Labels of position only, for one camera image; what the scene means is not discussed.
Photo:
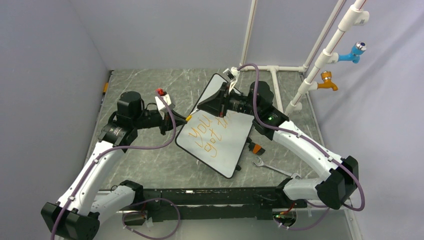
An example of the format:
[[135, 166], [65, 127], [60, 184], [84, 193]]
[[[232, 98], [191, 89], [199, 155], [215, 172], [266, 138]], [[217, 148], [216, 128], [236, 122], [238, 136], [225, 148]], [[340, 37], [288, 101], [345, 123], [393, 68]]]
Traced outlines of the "white whiteboard black frame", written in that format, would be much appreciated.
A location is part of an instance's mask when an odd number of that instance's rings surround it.
[[178, 147], [226, 179], [233, 177], [254, 117], [229, 110], [217, 117], [198, 110], [176, 136]]

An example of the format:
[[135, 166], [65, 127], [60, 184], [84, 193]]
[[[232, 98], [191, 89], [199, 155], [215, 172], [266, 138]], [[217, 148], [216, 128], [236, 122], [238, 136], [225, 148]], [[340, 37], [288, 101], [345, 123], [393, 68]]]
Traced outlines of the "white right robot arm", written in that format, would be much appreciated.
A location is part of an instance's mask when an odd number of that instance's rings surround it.
[[252, 121], [256, 131], [289, 149], [318, 174], [312, 179], [285, 179], [279, 185], [281, 190], [275, 194], [276, 203], [287, 208], [297, 200], [319, 200], [330, 209], [340, 209], [358, 189], [358, 161], [324, 148], [302, 132], [273, 106], [274, 94], [266, 82], [259, 81], [257, 90], [254, 87], [253, 82], [249, 93], [244, 95], [229, 90], [229, 83], [222, 83], [217, 92], [200, 101], [196, 108], [223, 118], [230, 111], [254, 116], [256, 106], [258, 115]]

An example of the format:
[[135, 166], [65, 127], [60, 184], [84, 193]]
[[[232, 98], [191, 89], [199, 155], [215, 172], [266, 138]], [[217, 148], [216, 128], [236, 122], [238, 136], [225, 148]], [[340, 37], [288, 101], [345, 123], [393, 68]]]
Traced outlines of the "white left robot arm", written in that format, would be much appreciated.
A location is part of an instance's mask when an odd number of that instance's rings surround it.
[[143, 186], [131, 180], [121, 182], [101, 199], [97, 194], [116, 163], [133, 148], [139, 130], [158, 128], [164, 135], [187, 122], [174, 111], [174, 101], [163, 89], [156, 90], [154, 104], [156, 109], [149, 110], [136, 91], [121, 94], [81, 172], [56, 202], [47, 202], [41, 209], [51, 239], [92, 240], [115, 212], [147, 204]]

